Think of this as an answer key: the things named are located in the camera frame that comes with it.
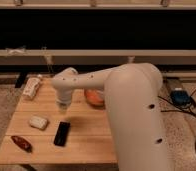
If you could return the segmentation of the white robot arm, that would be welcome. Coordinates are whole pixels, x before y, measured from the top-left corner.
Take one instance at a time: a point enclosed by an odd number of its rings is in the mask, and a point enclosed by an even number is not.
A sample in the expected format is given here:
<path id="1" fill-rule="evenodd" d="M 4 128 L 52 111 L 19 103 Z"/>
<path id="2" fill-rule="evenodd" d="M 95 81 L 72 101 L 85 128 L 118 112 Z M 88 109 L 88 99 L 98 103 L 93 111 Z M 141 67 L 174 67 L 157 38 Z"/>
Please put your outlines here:
<path id="1" fill-rule="evenodd" d="M 71 104 L 76 89 L 104 92 L 119 171 L 174 171 L 158 103 L 161 72 L 149 63 L 79 74 L 67 68 L 52 78 L 57 103 Z"/>

